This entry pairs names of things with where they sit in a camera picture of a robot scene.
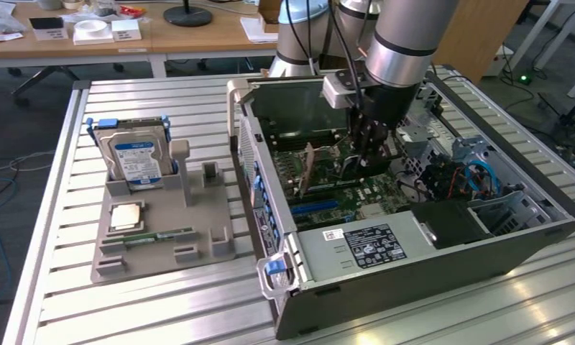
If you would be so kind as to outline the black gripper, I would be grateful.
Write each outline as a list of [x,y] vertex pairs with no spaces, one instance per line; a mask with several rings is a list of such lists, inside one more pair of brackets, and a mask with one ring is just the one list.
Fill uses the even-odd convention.
[[378,85],[363,91],[363,107],[350,112],[351,147],[357,155],[355,173],[374,176],[386,171],[397,157],[387,144],[389,136],[397,133],[419,85],[406,88]]

